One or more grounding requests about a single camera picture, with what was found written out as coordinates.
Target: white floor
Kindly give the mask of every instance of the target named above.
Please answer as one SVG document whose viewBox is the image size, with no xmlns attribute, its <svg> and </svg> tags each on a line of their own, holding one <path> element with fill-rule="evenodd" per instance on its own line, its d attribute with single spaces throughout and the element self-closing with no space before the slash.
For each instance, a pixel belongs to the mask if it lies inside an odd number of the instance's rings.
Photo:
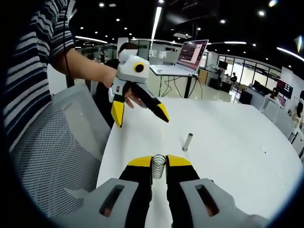
<svg viewBox="0 0 304 228">
<path fill-rule="evenodd" d="M 231 90 L 228 94 L 226 92 L 219 91 L 201 84 L 199 80 L 196 83 L 195 81 L 196 79 L 193 78 L 190 86 L 190 99 L 238 103 L 240 93 Z M 150 70 L 150 76 L 148 78 L 147 84 L 148 88 L 155 96 L 184 97 L 187 78 L 173 76 L 160 77 L 156 76 Z"/>
</svg>

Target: computer monitor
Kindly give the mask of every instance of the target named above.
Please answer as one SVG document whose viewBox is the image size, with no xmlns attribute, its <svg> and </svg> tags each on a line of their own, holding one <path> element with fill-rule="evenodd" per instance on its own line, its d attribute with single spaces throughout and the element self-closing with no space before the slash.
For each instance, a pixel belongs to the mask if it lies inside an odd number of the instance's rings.
<svg viewBox="0 0 304 228">
<path fill-rule="evenodd" d="M 176 64 L 186 67 L 196 73 L 199 69 L 208 41 L 209 40 L 206 39 L 184 42 Z"/>
<path fill-rule="evenodd" d="M 222 68 L 222 69 L 224 69 L 224 70 L 227 70 L 228 63 L 226 63 L 226 62 L 220 60 L 220 61 L 218 62 L 218 66 L 219 66 L 219 68 Z"/>
<path fill-rule="evenodd" d="M 291 96 L 292 96 L 293 90 L 294 90 L 292 85 L 279 79 L 277 81 L 276 88 L 277 88 L 278 92 L 281 93 L 283 96 L 287 97 L 288 99 L 291 99 Z"/>
<path fill-rule="evenodd" d="M 255 88 L 257 88 L 257 87 L 259 87 L 260 85 L 261 85 L 261 84 L 260 84 L 258 81 L 255 80 L 253 86 L 254 86 Z"/>
</svg>

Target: white table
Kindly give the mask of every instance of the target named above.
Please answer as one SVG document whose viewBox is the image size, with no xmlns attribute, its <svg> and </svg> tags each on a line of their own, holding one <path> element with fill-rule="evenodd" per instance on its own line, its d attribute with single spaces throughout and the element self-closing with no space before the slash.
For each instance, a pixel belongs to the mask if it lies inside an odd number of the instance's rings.
<svg viewBox="0 0 304 228">
<path fill-rule="evenodd" d="M 148 109 L 125 108 L 122 129 L 113 127 L 101 163 L 97 187 L 119 178 L 132 159 L 172 154 L 190 160 L 201 178 L 231 194 L 247 214 L 271 218 L 288 200 L 302 164 L 280 130 L 251 105 L 161 98 L 171 121 Z M 188 133 L 187 152 L 181 147 Z M 153 180 L 146 227 L 170 227 L 165 174 Z"/>
</svg>

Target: spring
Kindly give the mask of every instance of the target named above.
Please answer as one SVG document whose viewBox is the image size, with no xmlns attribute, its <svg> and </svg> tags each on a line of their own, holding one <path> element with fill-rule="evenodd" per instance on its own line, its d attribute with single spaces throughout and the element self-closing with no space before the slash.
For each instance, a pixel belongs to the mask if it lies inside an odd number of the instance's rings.
<svg viewBox="0 0 304 228">
<path fill-rule="evenodd" d="M 160 154 L 153 157 L 152 175 L 154 179 L 162 178 L 162 173 L 165 168 L 166 158 Z"/>
</svg>

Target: glass wall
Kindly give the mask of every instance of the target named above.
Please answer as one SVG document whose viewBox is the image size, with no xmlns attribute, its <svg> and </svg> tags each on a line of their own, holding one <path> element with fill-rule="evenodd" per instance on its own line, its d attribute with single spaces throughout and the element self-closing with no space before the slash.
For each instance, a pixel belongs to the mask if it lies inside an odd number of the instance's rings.
<svg viewBox="0 0 304 228">
<path fill-rule="evenodd" d="M 273 89 L 281 75 L 281 72 L 273 68 L 240 58 L 219 56 L 218 61 L 228 63 L 225 74 L 231 76 L 236 73 L 237 82 L 246 86 L 258 81 L 261 85 Z"/>
</svg>

